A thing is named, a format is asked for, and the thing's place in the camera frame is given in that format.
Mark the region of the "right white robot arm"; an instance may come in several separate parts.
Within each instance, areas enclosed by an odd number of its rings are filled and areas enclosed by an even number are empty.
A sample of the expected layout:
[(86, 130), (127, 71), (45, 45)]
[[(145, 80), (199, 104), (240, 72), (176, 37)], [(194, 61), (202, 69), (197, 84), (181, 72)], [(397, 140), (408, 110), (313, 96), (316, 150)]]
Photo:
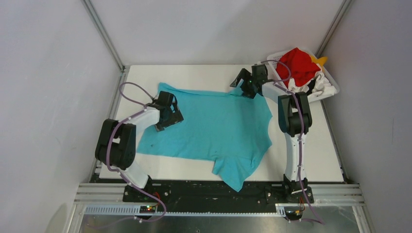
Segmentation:
[(277, 104), (278, 125), (286, 139), (286, 169), (281, 187), (268, 188), (266, 201), (305, 204), (314, 202), (304, 168), (304, 145), (312, 116), (305, 92), (294, 93), (280, 80), (268, 78), (265, 64), (253, 65), (251, 71), (242, 68), (230, 87), (239, 87), (241, 95), (253, 99), (266, 97)]

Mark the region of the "teal t shirt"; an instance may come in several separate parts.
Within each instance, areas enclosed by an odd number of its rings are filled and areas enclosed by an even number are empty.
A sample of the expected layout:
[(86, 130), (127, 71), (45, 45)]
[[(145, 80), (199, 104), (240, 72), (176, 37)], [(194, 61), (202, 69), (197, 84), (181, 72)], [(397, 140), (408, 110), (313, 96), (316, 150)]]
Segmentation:
[(272, 145), (266, 99), (244, 97), (239, 87), (225, 93), (160, 83), (158, 89), (176, 96), (184, 119), (160, 132), (147, 128), (137, 152), (213, 161), (213, 174), (240, 191)]

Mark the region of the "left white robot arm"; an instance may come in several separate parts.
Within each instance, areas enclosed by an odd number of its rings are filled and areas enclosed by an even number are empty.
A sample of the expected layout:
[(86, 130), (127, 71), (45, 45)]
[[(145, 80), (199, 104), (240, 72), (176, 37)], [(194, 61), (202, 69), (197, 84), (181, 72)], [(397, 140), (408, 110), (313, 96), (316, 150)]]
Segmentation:
[(95, 158), (110, 171), (119, 173), (129, 186), (136, 186), (134, 195), (147, 202), (153, 197), (153, 188), (147, 185), (150, 176), (135, 161), (137, 134), (147, 128), (161, 132), (183, 120), (176, 96), (160, 91), (143, 110), (121, 121), (108, 118), (103, 122)]

